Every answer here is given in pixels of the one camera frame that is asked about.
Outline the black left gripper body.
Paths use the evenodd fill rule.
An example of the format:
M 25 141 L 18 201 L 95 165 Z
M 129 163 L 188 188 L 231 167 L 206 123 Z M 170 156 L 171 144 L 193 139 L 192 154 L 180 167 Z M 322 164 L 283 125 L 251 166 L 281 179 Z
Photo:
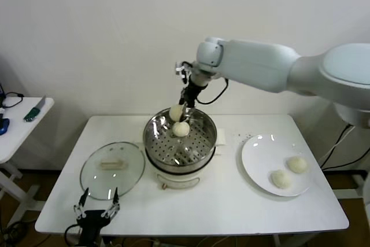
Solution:
M 86 217 L 77 220 L 82 229 L 77 246 L 97 246 L 102 228 L 110 223 L 110 217 L 104 215 L 104 210 L 86 211 Z

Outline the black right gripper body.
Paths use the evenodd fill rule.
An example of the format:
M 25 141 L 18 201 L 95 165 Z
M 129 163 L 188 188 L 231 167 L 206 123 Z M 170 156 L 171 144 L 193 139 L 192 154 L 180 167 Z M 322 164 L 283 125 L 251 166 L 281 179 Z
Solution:
M 206 86 L 198 86 L 194 84 L 193 82 L 189 82 L 187 87 L 184 89 L 184 102 L 186 103 L 186 106 L 188 108 L 194 108 L 195 107 L 195 101 L 198 97 L 198 95 L 206 89 Z

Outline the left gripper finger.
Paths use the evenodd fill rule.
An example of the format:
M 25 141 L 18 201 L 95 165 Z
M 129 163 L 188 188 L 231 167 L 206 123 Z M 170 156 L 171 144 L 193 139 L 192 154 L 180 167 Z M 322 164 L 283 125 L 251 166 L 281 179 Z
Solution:
M 114 218 L 118 211 L 120 210 L 120 203 L 119 203 L 119 194 L 118 194 L 118 188 L 114 191 L 113 201 L 111 206 L 106 209 L 101 217 L 102 218 Z
M 82 219 L 86 217 L 86 213 L 84 211 L 84 205 L 88 197 L 88 191 L 89 191 L 89 188 L 86 188 L 84 193 L 81 195 L 78 204 L 73 206 L 73 210 L 75 212 L 77 219 Z

